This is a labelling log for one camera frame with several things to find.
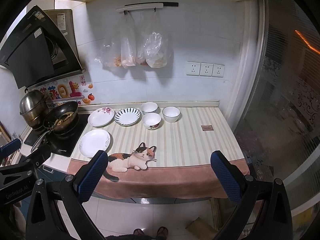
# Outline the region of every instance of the cat head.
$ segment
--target cat head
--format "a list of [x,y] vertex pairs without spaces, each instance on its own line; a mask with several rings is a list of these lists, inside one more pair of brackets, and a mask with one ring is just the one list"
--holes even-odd
[[154,151],[156,150],[156,146],[151,146],[150,148],[146,147],[145,143],[140,143],[139,147],[133,151],[135,153],[135,156],[138,157],[141,160],[149,161],[153,160],[156,161],[154,158]]

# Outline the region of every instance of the white tile floor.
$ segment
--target white tile floor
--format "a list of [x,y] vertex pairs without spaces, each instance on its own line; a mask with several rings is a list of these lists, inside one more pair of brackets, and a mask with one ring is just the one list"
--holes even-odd
[[[71,236],[80,239],[74,229],[62,201],[60,213]],[[185,227],[201,217],[213,226],[209,200],[168,205],[131,204],[91,197],[83,207],[104,236],[132,234],[141,228],[146,235],[155,236],[160,226],[169,230],[168,240],[197,240]]]

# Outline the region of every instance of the drawer handle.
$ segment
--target drawer handle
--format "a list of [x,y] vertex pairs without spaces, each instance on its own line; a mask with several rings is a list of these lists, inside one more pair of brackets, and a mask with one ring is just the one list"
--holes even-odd
[[53,171],[54,171],[53,169],[52,169],[52,171],[48,171],[48,170],[46,170],[46,169],[44,168],[44,166],[42,166],[42,169],[43,169],[44,171],[48,172],[48,173],[51,173],[51,174],[52,174]]

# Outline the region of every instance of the electrical outlet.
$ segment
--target electrical outlet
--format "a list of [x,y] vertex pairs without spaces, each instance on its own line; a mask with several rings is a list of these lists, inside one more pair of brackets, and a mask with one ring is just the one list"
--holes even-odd
[[199,62],[186,62],[186,74],[192,76],[198,76],[200,72]]
[[213,65],[213,77],[223,77],[224,74],[224,65],[214,64]]
[[201,63],[200,76],[211,77],[212,69],[213,69],[213,64],[211,64],[211,63]]

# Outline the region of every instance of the calico cat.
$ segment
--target calico cat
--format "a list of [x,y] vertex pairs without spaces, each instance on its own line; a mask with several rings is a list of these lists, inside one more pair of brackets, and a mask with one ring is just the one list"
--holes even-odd
[[[147,161],[156,161],[154,158],[155,150],[155,146],[148,148],[145,143],[141,143],[139,147],[132,152],[132,154],[114,153],[108,156],[108,167],[111,168],[112,171],[119,172],[125,172],[128,168],[145,170],[147,168]],[[110,175],[107,170],[104,171],[103,176],[113,182],[119,181],[118,177]]]

